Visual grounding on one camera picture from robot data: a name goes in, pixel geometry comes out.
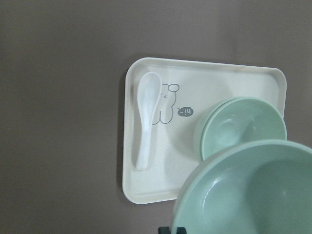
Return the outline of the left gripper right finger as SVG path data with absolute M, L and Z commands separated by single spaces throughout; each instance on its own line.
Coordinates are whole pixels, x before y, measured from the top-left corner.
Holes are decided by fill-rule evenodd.
M 177 227 L 176 234 L 187 234 L 185 227 Z

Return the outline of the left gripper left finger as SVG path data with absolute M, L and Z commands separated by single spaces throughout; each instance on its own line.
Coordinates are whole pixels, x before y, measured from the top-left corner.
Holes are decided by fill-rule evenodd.
M 158 234 L 170 234 L 169 226 L 159 227 L 158 228 Z

